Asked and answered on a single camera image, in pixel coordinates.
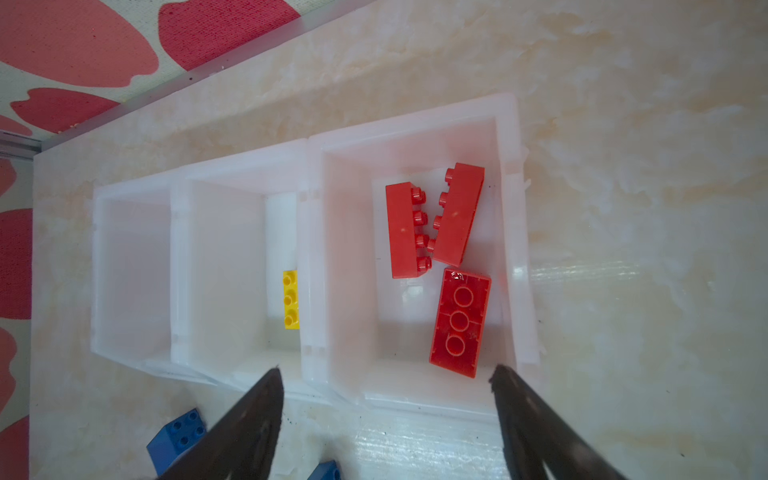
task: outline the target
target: underside of lego brick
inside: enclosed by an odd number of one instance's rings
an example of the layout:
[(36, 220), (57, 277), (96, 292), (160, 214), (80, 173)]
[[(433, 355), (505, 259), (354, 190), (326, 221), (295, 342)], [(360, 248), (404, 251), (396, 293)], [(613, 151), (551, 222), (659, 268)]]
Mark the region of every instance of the underside of lego brick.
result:
[(491, 279), (446, 268), (429, 362), (475, 378)]

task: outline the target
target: patterned fabric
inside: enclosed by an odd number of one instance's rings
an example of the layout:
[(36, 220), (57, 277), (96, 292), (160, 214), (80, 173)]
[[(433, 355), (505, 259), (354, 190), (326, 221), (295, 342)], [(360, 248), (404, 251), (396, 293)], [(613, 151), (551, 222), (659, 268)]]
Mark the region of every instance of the patterned fabric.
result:
[(0, 130), (44, 140), (331, 0), (3, 0)]
[(28, 477), (32, 164), (0, 158), (0, 478)]

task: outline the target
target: plastic storage bin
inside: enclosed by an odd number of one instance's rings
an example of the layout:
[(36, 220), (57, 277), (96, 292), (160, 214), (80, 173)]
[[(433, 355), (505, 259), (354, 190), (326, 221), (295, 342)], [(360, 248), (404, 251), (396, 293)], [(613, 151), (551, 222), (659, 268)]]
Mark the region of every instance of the plastic storage bin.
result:
[[(304, 378), (331, 398), (373, 408), (495, 419), (488, 379), (497, 363), (538, 382), (539, 352), (528, 282), (523, 162), (511, 94), (343, 128), (310, 138), (309, 319)], [(425, 190), (430, 223), (442, 214), (445, 171), (485, 168), (462, 270), (490, 276), (477, 377), (429, 364), (443, 270), (391, 275), (385, 186)], [(425, 229), (430, 238), (435, 231)]]
[[(158, 376), (495, 421), (498, 362), (538, 384), (517, 105), (497, 94), (200, 162), (94, 193), (91, 348)], [(475, 379), (429, 364), (445, 265), (394, 280), (388, 184), (442, 213), (445, 170), (485, 168), (462, 270), (492, 278)], [(283, 322), (298, 271), (301, 327)]]
[(211, 381), (170, 360), (172, 170), (94, 191), (91, 350), (173, 379)]
[(181, 168), (172, 226), (171, 359), (239, 390), (279, 365), (286, 394), (316, 396), (301, 376), (300, 332), (285, 329), (283, 271), (306, 302), (311, 241), (306, 140)]

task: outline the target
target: blue lego brick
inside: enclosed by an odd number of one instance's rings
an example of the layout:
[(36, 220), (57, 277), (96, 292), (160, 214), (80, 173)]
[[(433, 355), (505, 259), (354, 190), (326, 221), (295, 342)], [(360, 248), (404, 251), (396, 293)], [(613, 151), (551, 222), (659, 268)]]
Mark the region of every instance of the blue lego brick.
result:
[(191, 409), (173, 422), (167, 423), (147, 445), (157, 474), (163, 475), (170, 464), (203, 438), (206, 431), (197, 409)]
[(341, 480), (341, 472), (336, 466), (336, 461), (321, 463), (315, 467), (315, 471), (307, 480)]

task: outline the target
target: lego brick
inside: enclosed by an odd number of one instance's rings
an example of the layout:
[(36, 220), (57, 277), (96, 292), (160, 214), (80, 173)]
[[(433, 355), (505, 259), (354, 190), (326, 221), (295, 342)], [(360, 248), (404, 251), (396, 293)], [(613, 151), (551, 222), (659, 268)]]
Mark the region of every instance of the lego brick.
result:
[(475, 378), (491, 279), (446, 268), (429, 362)]
[(299, 329), (299, 284), (295, 270), (283, 272), (283, 306), (286, 330)]
[(197, 409), (191, 409), (168, 422), (147, 445), (147, 452), (158, 475), (163, 475), (177, 458), (195, 446), (206, 434)]
[(422, 249), (429, 237), (422, 233), (427, 214), (421, 205), (427, 201), (424, 190), (410, 182), (386, 186), (386, 213), (389, 223), (389, 256), (392, 278), (416, 278), (432, 268), (432, 259)]
[(440, 194), (443, 213), (432, 224), (437, 237), (427, 243), (434, 260), (461, 266), (484, 179), (485, 168), (474, 165), (456, 164), (445, 172), (449, 190)]
[(341, 472), (336, 461), (331, 460), (317, 465), (307, 480), (341, 480)]

